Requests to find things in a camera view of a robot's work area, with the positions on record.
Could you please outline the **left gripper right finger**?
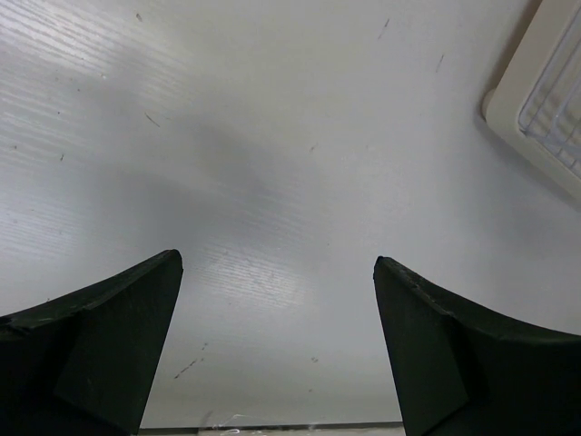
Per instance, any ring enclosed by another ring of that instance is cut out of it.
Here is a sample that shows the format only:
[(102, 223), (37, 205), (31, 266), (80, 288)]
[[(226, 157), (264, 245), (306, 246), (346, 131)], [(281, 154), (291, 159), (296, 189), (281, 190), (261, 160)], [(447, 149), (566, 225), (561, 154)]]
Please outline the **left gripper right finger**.
[(380, 257), (373, 281), (408, 435), (577, 435), (580, 339)]

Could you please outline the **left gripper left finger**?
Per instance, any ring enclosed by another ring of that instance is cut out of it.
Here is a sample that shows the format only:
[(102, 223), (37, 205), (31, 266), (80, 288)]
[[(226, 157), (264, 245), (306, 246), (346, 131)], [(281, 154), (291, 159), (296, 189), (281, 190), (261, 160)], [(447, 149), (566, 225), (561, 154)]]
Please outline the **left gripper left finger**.
[(1, 318), (4, 435), (134, 435), (182, 281), (167, 250)]

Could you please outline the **white taped cover panel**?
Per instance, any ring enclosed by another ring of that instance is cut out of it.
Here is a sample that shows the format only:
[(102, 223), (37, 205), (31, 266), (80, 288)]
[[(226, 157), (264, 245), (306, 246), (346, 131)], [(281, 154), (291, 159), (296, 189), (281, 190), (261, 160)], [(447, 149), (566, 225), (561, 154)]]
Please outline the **white taped cover panel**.
[(401, 422), (216, 425), (211, 427), (140, 429), (138, 435), (405, 435)]

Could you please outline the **white drip tray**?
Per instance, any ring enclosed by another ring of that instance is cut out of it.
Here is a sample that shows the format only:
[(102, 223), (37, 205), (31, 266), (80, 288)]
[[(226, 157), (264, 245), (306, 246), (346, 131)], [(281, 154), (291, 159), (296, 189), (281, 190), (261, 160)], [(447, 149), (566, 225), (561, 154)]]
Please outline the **white drip tray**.
[(518, 126), (520, 112), (547, 65), (550, 53), (576, 13), (580, 14), (578, 1), (540, 3), (496, 87), (485, 95), (481, 113), (493, 132), (579, 200), (580, 175), (568, 170), (538, 142), (525, 137)]

